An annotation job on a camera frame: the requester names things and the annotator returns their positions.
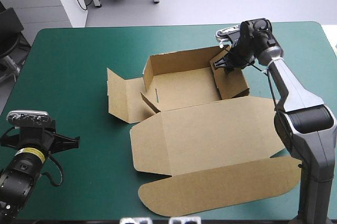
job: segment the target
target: cardboard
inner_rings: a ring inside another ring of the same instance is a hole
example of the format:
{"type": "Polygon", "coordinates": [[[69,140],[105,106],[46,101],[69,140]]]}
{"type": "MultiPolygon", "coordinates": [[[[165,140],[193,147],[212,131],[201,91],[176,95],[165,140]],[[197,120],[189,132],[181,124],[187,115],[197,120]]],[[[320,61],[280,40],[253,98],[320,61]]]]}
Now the cardboard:
{"type": "Polygon", "coordinates": [[[273,110],[246,96],[158,113],[130,130],[134,167],[176,176],[269,158],[284,148],[273,110]]]}
{"type": "Polygon", "coordinates": [[[300,180],[299,163],[287,156],[197,171],[142,185],[138,195],[159,215],[183,216],[284,194],[300,180]]]}
{"type": "Polygon", "coordinates": [[[109,113],[136,123],[158,111],[248,95],[240,69],[229,75],[223,69],[212,69],[212,60],[226,53],[215,46],[153,55],[146,62],[143,78],[130,80],[108,69],[109,113]]]}
{"type": "Polygon", "coordinates": [[[133,126],[135,169],[172,175],[142,185],[142,202],[180,216],[289,191],[299,182],[299,162],[269,159],[284,148],[273,110],[271,99],[246,96],[162,111],[133,126]]]}
{"type": "Polygon", "coordinates": [[[270,99],[250,97],[243,73],[214,61],[218,46],[150,56],[143,78],[108,74],[109,113],[128,123],[134,167],[171,175],[142,185],[153,212],[181,216],[274,197],[300,180],[284,148],[270,99]]]}
{"type": "Polygon", "coordinates": [[[142,78],[124,80],[107,69],[108,110],[110,114],[126,121],[137,123],[155,113],[142,101],[141,91],[145,91],[142,78]]]}

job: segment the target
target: cardboard flap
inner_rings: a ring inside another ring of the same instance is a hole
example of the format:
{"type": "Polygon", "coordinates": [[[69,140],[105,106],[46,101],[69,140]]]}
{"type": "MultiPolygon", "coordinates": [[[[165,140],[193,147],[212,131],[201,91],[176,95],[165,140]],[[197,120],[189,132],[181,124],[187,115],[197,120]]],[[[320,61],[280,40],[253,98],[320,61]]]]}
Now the cardboard flap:
{"type": "Polygon", "coordinates": [[[157,114],[160,112],[159,108],[157,108],[142,92],[143,101],[157,114]]]}
{"type": "Polygon", "coordinates": [[[143,78],[124,80],[107,69],[108,111],[127,123],[138,123],[154,112],[142,101],[143,78]]]}
{"type": "Polygon", "coordinates": [[[171,166],[164,138],[162,114],[159,113],[144,120],[142,130],[133,130],[133,128],[130,130],[133,139],[131,147],[138,150],[132,151],[135,169],[170,174],[171,166]]]}
{"type": "Polygon", "coordinates": [[[156,214],[184,216],[284,194],[300,181],[299,163],[287,156],[198,171],[144,184],[138,195],[156,214]]]}
{"type": "Polygon", "coordinates": [[[107,69],[107,95],[109,113],[128,122],[126,80],[107,69]]]}
{"type": "Polygon", "coordinates": [[[236,68],[232,72],[226,73],[223,68],[214,68],[214,62],[226,54],[227,51],[223,50],[210,60],[214,80],[221,98],[230,99],[233,97],[247,96],[249,94],[249,87],[241,69],[236,68]]]}
{"type": "Polygon", "coordinates": [[[163,111],[130,130],[134,166],[180,175],[268,158],[284,148],[273,121],[273,101],[252,96],[163,111]]]}

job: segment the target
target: green table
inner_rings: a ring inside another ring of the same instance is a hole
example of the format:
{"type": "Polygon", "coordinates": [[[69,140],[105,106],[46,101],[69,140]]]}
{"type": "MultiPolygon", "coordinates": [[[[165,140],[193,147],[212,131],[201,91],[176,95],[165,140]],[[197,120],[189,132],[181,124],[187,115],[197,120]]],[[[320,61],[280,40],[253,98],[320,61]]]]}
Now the green table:
{"type": "MultiPolygon", "coordinates": [[[[216,45],[216,30],[231,25],[46,29],[39,33],[18,82],[0,116],[13,109],[45,110],[58,133],[81,136],[79,149],[54,155],[65,182],[54,188],[43,177],[20,213],[26,219],[119,219],[160,216],[142,205],[140,185],[163,176],[133,168],[129,125],[108,114],[106,68],[123,78],[140,77],[149,55],[216,45]]],[[[337,60],[318,23],[275,23],[274,34],[285,61],[303,85],[323,97],[337,114],[337,60]]],[[[253,67],[244,70],[251,95],[271,97],[267,78],[253,67]]],[[[14,150],[0,148],[0,167],[14,150]]],[[[55,171],[47,162],[44,170],[55,171]]],[[[282,196],[198,213],[204,219],[291,219],[299,186],[282,196]]],[[[337,218],[337,182],[329,217],[337,218]]]]}

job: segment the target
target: yellow label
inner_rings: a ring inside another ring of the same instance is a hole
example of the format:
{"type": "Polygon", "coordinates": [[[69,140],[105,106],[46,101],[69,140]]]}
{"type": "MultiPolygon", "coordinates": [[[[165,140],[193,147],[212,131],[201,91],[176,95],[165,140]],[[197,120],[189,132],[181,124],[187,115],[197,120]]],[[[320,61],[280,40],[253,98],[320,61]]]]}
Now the yellow label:
{"type": "Polygon", "coordinates": [[[31,153],[33,155],[36,155],[41,160],[42,163],[44,163],[45,160],[46,160],[43,153],[41,151],[39,151],[38,149],[23,148],[23,149],[19,150],[15,155],[18,155],[18,154],[21,154],[21,153],[31,153]]]}

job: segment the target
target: cardboard box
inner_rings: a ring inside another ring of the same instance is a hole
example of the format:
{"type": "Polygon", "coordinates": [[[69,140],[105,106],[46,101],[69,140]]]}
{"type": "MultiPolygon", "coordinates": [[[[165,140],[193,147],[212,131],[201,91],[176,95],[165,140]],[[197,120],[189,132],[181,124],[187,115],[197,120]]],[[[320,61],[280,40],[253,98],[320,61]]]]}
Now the cardboard box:
{"type": "Polygon", "coordinates": [[[107,69],[109,113],[127,123],[138,123],[154,115],[153,109],[166,111],[248,95],[240,69],[226,74],[211,67],[225,53],[215,46],[153,55],[143,77],[129,80],[107,69]]]}
{"type": "Polygon", "coordinates": [[[299,161],[270,158],[284,148],[270,99],[247,96],[240,69],[212,65],[219,47],[150,56],[143,78],[108,71],[109,113],[139,124],[130,130],[137,171],[171,175],[142,185],[153,212],[181,216],[291,190],[299,161]]]}
{"type": "Polygon", "coordinates": [[[132,127],[135,169],[172,175],[142,185],[141,201],[181,216],[291,190],[299,161],[269,158],[284,148],[273,108],[270,99],[247,96],[160,112],[132,127]]]}

